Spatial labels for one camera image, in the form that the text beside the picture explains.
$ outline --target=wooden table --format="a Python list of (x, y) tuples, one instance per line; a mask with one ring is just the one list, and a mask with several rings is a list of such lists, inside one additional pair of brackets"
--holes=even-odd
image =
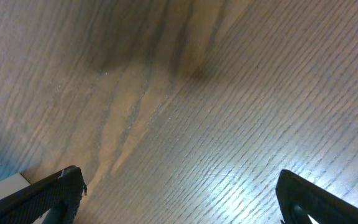
[(81, 167), (77, 223), (358, 207), (358, 1), (0, 0), (0, 180)]

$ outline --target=black object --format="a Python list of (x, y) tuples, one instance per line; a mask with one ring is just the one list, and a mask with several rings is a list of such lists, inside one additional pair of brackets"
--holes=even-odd
[(0, 200), (0, 223), (73, 223), (86, 185), (81, 169), (67, 167)]
[(358, 208), (335, 197), (289, 170), (282, 170), (276, 195), (286, 224), (358, 223)]

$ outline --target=wood grain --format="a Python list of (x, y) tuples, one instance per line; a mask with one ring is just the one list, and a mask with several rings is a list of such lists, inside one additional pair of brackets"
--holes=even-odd
[(77, 223), (279, 223), (281, 169), (358, 207), (358, 1), (0, 0), (0, 180), (71, 164)]

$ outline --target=wooden surface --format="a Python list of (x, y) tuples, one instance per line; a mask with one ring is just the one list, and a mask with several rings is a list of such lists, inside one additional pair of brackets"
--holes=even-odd
[(0, 180), (72, 164), (77, 223), (279, 223), (281, 169), (358, 207), (358, 1), (0, 0)]

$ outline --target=dark wood grain streak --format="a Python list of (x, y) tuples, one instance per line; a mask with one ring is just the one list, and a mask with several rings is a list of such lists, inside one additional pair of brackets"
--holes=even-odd
[(358, 207), (358, 1), (0, 0), (0, 180), (72, 164), (76, 223), (278, 223), (281, 169)]

